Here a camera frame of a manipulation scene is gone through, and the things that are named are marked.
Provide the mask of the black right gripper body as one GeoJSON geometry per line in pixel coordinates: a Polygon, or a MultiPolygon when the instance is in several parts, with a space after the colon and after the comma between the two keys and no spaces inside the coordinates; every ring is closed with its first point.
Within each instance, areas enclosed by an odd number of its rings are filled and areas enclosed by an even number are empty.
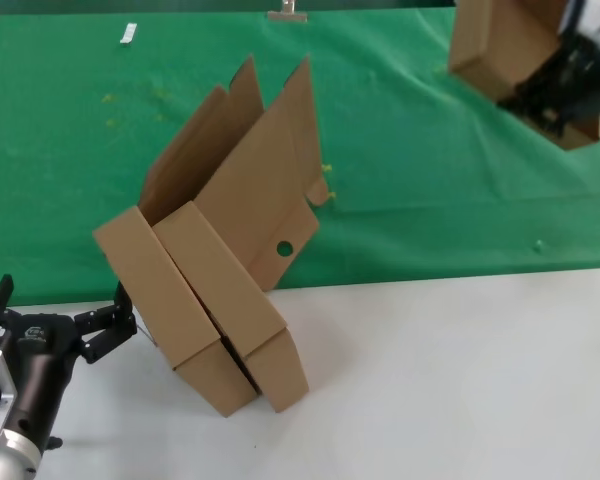
{"type": "Polygon", "coordinates": [[[560,116],[600,115],[600,48],[580,35],[565,37],[556,106],[560,116]]]}

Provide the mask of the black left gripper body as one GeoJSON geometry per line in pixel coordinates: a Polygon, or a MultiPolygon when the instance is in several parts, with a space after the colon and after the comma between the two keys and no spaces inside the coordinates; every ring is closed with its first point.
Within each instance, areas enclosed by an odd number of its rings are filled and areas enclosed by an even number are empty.
{"type": "Polygon", "coordinates": [[[62,397],[79,356],[71,317],[2,312],[0,394],[9,405],[2,427],[48,449],[62,397]]]}

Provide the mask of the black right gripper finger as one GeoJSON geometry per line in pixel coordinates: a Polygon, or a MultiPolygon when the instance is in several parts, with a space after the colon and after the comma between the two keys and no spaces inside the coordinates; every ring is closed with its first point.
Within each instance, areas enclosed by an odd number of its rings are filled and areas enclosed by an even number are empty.
{"type": "Polygon", "coordinates": [[[566,50],[560,47],[497,106],[518,115],[543,114],[548,110],[563,116],[565,85],[566,50]]]}
{"type": "Polygon", "coordinates": [[[574,122],[576,106],[576,102],[530,103],[527,106],[527,119],[540,132],[562,138],[568,132],[578,132],[578,126],[574,122]]]}

